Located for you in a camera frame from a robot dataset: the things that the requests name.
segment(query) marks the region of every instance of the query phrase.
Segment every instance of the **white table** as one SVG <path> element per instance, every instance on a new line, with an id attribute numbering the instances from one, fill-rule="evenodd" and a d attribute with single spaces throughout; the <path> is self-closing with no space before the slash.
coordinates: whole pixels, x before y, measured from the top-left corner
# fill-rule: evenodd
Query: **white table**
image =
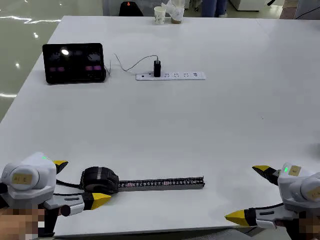
<path id="1" fill-rule="evenodd" d="M 112 77 L 50 86 L 40 56 L 0 124 L 0 169 L 42 151 L 69 161 L 58 178 L 72 183 L 91 166 L 121 180 L 204 176 L 202 190 L 121 192 L 61 216 L 57 236 L 235 226 L 225 214 L 281 202 L 251 166 L 320 170 L 319 39 L 318 21 L 65 16 L 49 43 L 102 43 Z M 113 53 L 125 67 L 158 54 L 162 70 L 207 80 L 138 82 Z"/>

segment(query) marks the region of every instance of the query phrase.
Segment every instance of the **floor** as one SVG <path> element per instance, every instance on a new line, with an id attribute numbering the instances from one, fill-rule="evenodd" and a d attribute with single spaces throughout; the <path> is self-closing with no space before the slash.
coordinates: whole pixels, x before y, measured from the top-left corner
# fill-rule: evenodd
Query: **floor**
<path id="1" fill-rule="evenodd" d="M 278 19 L 284 0 L 276 0 L 260 12 L 236 11 L 229 3 L 229 18 Z M 64 15 L 103 15 L 103 0 L 1 0 L 0 1 L 0 120 L 6 114 L 21 86 Z M 200 17 L 190 8 L 186 17 Z M 288 240 L 285 230 L 265 230 L 254 240 Z"/>

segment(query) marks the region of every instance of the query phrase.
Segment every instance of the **label sticker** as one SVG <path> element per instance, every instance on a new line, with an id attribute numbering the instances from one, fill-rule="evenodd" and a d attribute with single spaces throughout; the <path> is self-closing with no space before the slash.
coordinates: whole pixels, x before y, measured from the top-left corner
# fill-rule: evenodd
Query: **label sticker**
<path id="1" fill-rule="evenodd" d="M 317 186 L 316 188 L 312 189 L 311 191 L 308 191 L 306 194 L 312 200 L 316 200 L 316 199 L 320 198 L 320 186 Z"/>
<path id="2" fill-rule="evenodd" d="M 298 177 L 299 173 L 300 173 L 300 170 L 301 170 L 300 166 L 292 166 L 290 168 L 289 175 Z"/>
<path id="3" fill-rule="evenodd" d="M 32 174 L 15 173 L 12 177 L 13 184 L 30 185 L 32 182 Z"/>

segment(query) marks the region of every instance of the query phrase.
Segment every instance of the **white device housing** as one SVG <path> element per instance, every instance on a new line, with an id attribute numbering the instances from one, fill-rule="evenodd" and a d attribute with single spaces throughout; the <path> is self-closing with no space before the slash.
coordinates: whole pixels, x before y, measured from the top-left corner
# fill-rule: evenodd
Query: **white device housing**
<path id="1" fill-rule="evenodd" d="M 42 152 L 36 152 L 20 164 L 9 163 L 4 167 L 1 181 L 8 186 L 2 194 L 9 206 L 28 203 L 37 205 L 49 200 L 56 186 L 56 165 Z"/>
<path id="2" fill-rule="evenodd" d="M 278 186 L 287 210 L 320 215 L 320 172 L 287 162 L 279 172 Z"/>

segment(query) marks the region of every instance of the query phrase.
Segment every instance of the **person's legs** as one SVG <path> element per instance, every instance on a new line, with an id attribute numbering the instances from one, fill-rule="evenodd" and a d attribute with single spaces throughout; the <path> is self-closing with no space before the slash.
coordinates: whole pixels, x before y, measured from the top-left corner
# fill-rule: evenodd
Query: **person's legs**
<path id="1" fill-rule="evenodd" d="M 203 18 L 213 18 L 215 16 L 216 9 L 217 9 L 217 0 L 202 0 L 202 17 Z"/>
<path id="2" fill-rule="evenodd" d="M 228 0 L 217 0 L 215 15 L 216 17 L 223 16 L 227 11 L 227 1 Z"/>

